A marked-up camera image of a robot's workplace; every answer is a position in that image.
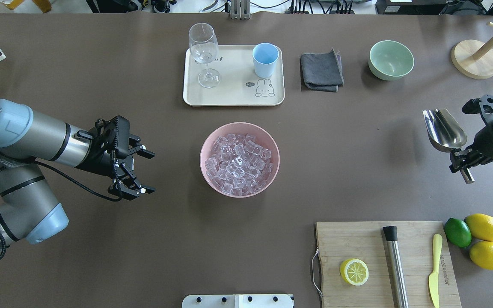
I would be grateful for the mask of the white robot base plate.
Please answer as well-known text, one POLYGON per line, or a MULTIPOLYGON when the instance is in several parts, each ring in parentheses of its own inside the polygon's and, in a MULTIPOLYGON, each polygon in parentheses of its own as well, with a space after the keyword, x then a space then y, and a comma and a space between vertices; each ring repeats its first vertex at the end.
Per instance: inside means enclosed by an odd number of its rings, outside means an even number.
POLYGON ((294 308, 294 296, 289 294, 213 294, 190 295, 182 308, 294 308))

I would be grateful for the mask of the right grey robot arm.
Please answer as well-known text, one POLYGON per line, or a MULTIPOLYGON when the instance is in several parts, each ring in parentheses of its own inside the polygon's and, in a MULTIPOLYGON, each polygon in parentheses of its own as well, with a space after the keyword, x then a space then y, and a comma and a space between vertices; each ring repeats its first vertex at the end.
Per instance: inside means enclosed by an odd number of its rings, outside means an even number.
POLYGON ((452 173, 493 162, 493 96, 469 100, 462 107, 462 112, 481 115, 485 127, 478 131, 473 143, 465 150, 452 151, 449 167, 452 173))

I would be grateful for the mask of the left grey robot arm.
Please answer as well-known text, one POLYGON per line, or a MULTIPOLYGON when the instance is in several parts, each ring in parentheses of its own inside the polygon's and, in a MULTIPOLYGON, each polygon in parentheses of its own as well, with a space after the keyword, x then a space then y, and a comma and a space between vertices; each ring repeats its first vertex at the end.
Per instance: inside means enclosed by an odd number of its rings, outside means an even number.
POLYGON ((69 219, 49 187, 41 166, 47 161, 112 180, 108 201, 133 200, 154 189, 134 173, 134 155, 151 159, 129 121, 98 119, 90 130, 0 99, 0 259, 12 242, 41 243, 65 229, 69 219))

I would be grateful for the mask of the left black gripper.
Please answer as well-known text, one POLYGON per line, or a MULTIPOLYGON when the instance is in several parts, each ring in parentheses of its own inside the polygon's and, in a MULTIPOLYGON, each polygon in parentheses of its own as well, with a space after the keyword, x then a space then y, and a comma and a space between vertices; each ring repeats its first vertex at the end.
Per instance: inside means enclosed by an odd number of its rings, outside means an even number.
POLYGON ((130 201, 156 191, 137 179, 132 157, 138 154, 151 159, 156 154, 147 150, 139 136, 130 134, 130 122, 125 117, 118 115, 109 121, 98 119, 89 131, 77 131, 77 139, 89 144, 77 169, 113 178, 108 193, 130 201))

